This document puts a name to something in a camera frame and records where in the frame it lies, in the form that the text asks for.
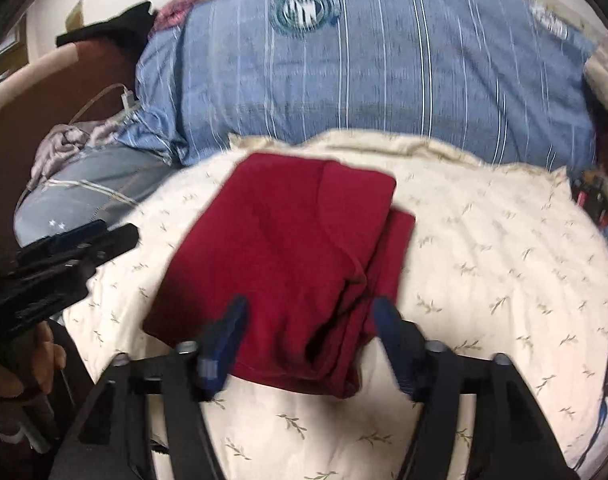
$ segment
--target blanket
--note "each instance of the blanket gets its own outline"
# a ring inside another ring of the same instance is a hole
[[[528,0],[212,0],[141,57],[119,133],[189,166],[228,134],[329,128],[443,140],[491,164],[593,163],[594,43]]]
[[[608,355],[608,247],[572,202],[564,170],[492,167],[437,140],[331,131],[302,147],[234,138],[232,149],[179,171],[124,221],[140,246],[102,266],[66,327],[96,380],[117,351],[167,351],[141,324],[191,225],[238,161],[256,150],[332,158],[394,175],[393,206],[417,223],[397,307],[425,336],[456,352],[506,352],[575,465],[597,424]],[[421,405],[401,394],[378,340],[359,361],[350,399],[295,394],[231,377],[203,411],[226,478],[391,478]],[[468,457],[474,409],[462,397],[449,478]],[[153,433],[164,441],[159,410]],[[156,456],[160,478],[168,464]]]

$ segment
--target metal screw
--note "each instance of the metal screw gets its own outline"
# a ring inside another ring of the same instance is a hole
[[[197,351],[197,342],[196,341],[184,341],[179,343],[175,347],[175,351],[178,354],[192,354]]]
[[[508,357],[508,355],[506,354],[502,354],[501,352],[498,354],[495,354],[495,357],[493,357],[493,361],[495,361],[498,365],[502,365],[502,366],[508,366],[513,364],[513,362],[511,361],[511,358]]]
[[[426,342],[426,349],[429,352],[440,353],[440,352],[444,352],[445,350],[447,350],[448,347],[446,345],[444,345],[444,343],[442,343],[441,341],[432,340],[432,341]]]

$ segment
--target black cloth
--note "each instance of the black cloth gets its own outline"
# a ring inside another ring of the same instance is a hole
[[[148,33],[153,28],[155,13],[150,12],[152,3],[142,2],[105,22],[93,23],[58,36],[56,46],[77,41],[109,38],[120,48],[139,59],[148,44]]]

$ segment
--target pillow logo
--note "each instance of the pillow logo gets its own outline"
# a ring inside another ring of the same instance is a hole
[[[303,39],[340,15],[340,0],[275,0],[269,19],[278,34]]]

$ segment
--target leaf print pattern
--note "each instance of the leaf print pattern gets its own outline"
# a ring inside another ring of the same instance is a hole
[[[222,410],[226,411],[226,407],[224,406],[224,403],[226,402],[226,399],[217,399],[216,397],[211,400],[210,402],[212,402],[213,404],[215,404],[216,406],[219,406]]]
[[[479,339],[475,339],[472,343],[469,343],[468,340],[465,340],[461,345],[457,345],[453,348],[453,352],[458,352],[459,350],[482,350],[482,347],[479,346]]]
[[[430,314],[431,312],[441,312],[440,308],[434,306],[433,300],[431,300],[431,303],[426,303],[426,301],[424,301],[419,294],[417,294],[417,306],[424,308],[426,310],[426,314]]]
[[[535,386],[535,389],[537,390],[537,393],[535,394],[535,396],[537,397],[542,392],[542,390],[545,388],[545,386],[548,385],[550,380],[554,379],[556,377],[557,376],[555,374],[549,375],[548,377],[542,377],[542,384],[540,384],[539,386]]]
[[[295,428],[295,430],[297,430],[297,432],[299,433],[299,436],[302,438],[302,440],[306,439],[306,436],[304,435],[305,431],[308,431],[306,428],[302,428],[297,421],[299,420],[298,417],[296,416],[288,416],[288,415],[284,415],[283,413],[281,415],[278,415],[280,418],[283,418],[286,421],[286,429],[289,430],[290,428]]]
[[[578,342],[579,341],[577,340],[577,336],[568,334],[566,337],[564,337],[564,339],[561,340],[561,342],[559,343],[559,346],[565,345],[567,343],[576,344]]]
[[[564,413],[571,420],[573,420],[573,415],[575,415],[575,412],[572,411],[570,407],[562,408],[561,410],[559,410],[559,413]]]
[[[232,443],[232,441],[229,438],[226,438],[226,447],[229,447],[230,449],[232,449],[235,452],[233,456],[240,456],[244,460],[252,460],[252,458],[248,458],[244,454],[244,449],[242,447],[237,447],[235,444]]]
[[[317,476],[304,476],[304,480],[328,480],[331,475],[336,475],[337,471],[329,471],[328,473],[317,472]]]
[[[464,274],[475,274],[475,267],[468,267],[466,264],[461,264],[460,273],[462,276],[464,276]]]
[[[530,335],[520,335],[516,340],[524,345],[524,349],[533,349],[533,341],[530,340]]]
[[[434,239],[435,239],[434,236],[425,236],[424,238],[422,238],[418,244],[420,249],[422,247],[424,247],[426,244],[432,244]]]
[[[362,435],[361,437],[359,437],[359,439],[357,439],[357,442],[359,442],[361,440],[365,440],[372,447],[375,447],[375,444],[374,444],[375,442],[382,442],[383,444],[392,444],[392,442],[390,441],[390,438],[392,436],[393,435],[379,436],[376,431],[375,433],[371,433],[369,435]]]
[[[548,306],[543,303],[538,303],[538,309],[542,311],[542,314],[544,314],[544,316],[548,316],[548,314],[553,312]]]
[[[495,313],[495,310],[497,310],[501,306],[504,306],[504,303],[506,303],[506,301],[509,301],[508,296],[504,296],[503,298],[497,298],[495,300],[495,303],[490,304],[488,308],[491,310],[491,316]]]
[[[458,440],[463,440],[464,442],[466,442],[466,447],[468,447],[468,449],[470,449],[470,443],[473,440],[473,435],[466,434],[466,430],[467,430],[467,428],[464,428],[461,431],[456,431],[455,432],[455,437]]]
[[[556,275],[556,277],[558,278],[558,280],[560,282],[566,281],[566,276],[564,274],[562,274],[561,272],[559,272],[559,269],[553,269],[553,274]]]

